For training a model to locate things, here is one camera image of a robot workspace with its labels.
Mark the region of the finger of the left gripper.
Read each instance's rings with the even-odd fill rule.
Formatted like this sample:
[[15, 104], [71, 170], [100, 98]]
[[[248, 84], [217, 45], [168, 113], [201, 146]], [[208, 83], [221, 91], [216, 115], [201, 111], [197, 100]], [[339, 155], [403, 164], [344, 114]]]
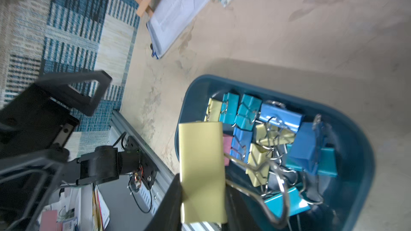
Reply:
[[[67, 107], [75, 108], [90, 117], [97, 109], [111, 81], [112, 77], [107, 72], [92, 71], [48, 73], [34, 83]], [[97, 83], [95, 93], [92, 95], [75, 88], [75, 85], [87, 82]]]
[[30, 231], [61, 184], [67, 149], [1, 159], [1, 230]]

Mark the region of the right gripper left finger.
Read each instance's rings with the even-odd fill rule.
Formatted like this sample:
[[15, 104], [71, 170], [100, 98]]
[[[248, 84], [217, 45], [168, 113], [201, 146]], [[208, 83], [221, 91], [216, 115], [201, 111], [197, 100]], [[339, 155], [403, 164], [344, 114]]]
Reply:
[[181, 231], [183, 189], [180, 174], [176, 174], [157, 212], [150, 222], [151, 231]]

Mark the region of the yellow binder clip top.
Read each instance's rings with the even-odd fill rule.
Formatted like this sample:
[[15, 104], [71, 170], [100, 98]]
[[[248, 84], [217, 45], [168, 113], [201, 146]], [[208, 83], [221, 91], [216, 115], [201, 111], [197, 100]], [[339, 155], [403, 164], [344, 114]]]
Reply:
[[[279, 166], [266, 159], [262, 164], [250, 166], [223, 150], [223, 126], [220, 122], [193, 122], [178, 125], [180, 182], [183, 189], [181, 222], [211, 222], [226, 224], [226, 186], [252, 198], [261, 207], [274, 228], [282, 229], [289, 220], [290, 200], [288, 187]], [[281, 215], [274, 215], [260, 195], [226, 179], [224, 157], [250, 171], [257, 172], [269, 165], [275, 170], [280, 193], [283, 196]]]

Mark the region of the pink binder clip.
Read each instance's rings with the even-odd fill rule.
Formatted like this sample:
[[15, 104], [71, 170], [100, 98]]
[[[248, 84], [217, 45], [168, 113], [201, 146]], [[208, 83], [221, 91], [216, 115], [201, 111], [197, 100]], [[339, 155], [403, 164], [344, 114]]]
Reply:
[[[230, 154], [231, 151], [231, 145], [232, 145], [232, 140], [233, 140], [233, 136], [231, 135], [226, 135], [223, 134], [223, 150], [225, 154]], [[227, 157], [224, 157], [224, 165], [228, 166], [230, 163], [230, 160]]]

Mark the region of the blue binder clip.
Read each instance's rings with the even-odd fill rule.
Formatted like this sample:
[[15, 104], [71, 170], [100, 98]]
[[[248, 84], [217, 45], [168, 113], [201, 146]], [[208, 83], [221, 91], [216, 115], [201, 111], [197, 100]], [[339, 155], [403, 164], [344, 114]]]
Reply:
[[317, 175], [322, 158], [321, 150], [327, 139], [325, 123], [320, 114], [311, 123], [302, 123], [287, 153], [287, 167]]
[[260, 109], [259, 121], [286, 129], [296, 134], [303, 120], [303, 115], [280, 107], [275, 103], [263, 103]]
[[235, 127], [233, 131], [233, 140], [231, 143], [230, 155], [243, 162], [248, 162], [250, 145], [252, 143], [253, 133]]

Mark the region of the blue binder clip top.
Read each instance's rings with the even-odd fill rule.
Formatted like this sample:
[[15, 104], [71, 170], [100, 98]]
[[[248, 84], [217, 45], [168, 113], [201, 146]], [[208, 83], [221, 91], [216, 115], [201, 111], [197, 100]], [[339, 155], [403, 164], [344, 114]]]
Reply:
[[260, 109], [259, 121], [286, 129], [296, 134], [303, 120], [303, 115], [280, 107], [275, 103], [263, 103]]

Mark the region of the teal binder clip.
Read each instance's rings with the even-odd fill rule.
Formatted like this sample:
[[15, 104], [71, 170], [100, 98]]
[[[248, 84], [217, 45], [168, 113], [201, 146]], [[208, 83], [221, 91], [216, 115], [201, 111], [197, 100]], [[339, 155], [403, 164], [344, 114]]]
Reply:
[[242, 130], [252, 131], [258, 118], [262, 100], [247, 94], [243, 94], [234, 119], [234, 124]]
[[223, 95], [219, 121], [224, 124], [234, 125], [239, 105], [239, 95], [226, 93]]

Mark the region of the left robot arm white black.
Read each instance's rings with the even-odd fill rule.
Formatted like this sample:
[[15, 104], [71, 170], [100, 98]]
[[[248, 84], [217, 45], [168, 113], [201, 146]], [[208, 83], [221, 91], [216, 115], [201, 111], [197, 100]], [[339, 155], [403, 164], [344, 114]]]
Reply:
[[80, 123], [71, 109], [93, 115], [111, 80], [105, 71], [46, 74], [1, 110], [1, 230], [30, 230], [61, 185], [99, 185], [141, 170], [138, 149], [103, 145], [69, 160], [66, 143]]

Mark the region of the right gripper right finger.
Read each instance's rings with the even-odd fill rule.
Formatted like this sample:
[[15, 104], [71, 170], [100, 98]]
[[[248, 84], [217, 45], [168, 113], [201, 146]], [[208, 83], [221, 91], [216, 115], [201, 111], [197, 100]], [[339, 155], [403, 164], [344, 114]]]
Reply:
[[228, 222], [223, 224], [224, 231], [261, 230], [249, 213], [240, 192], [230, 186], [226, 186], [225, 209]]

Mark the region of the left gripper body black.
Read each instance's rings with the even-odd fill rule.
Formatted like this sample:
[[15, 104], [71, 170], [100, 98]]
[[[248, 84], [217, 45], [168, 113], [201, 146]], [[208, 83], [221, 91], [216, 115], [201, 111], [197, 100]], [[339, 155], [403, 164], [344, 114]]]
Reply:
[[1, 158], [63, 148], [80, 121], [36, 84], [1, 110]]

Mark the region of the yellow binder clip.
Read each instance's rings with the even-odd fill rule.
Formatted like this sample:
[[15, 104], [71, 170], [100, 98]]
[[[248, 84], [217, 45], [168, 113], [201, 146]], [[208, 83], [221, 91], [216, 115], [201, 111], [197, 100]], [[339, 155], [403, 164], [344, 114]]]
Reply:
[[[288, 187], [279, 166], [266, 159], [262, 164], [250, 166], [223, 150], [223, 126], [220, 122], [193, 122], [178, 125], [180, 182], [183, 189], [181, 222], [211, 222], [226, 224], [226, 186], [252, 198], [261, 207], [274, 228], [282, 229], [289, 220], [290, 200]], [[275, 170], [280, 193], [283, 196], [281, 215], [274, 215], [260, 195], [226, 179], [224, 157], [250, 171], [257, 172], [269, 165]]]
[[204, 121], [218, 122], [220, 118], [222, 108], [222, 102], [214, 98], [209, 98], [208, 106], [206, 108], [206, 113]]
[[[252, 143], [250, 145], [250, 151], [248, 154], [247, 164], [250, 166], [257, 166], [262, 164], [266, 159], [271, 158], [273, 152], [271, 150], [266, 150], [261, 146]], [[270, 166], [266, 165], [262, 167], [259, 171], [253, 172], [249, 169], [246, 170], [253, 187], [263, 186], [268, 181]]]

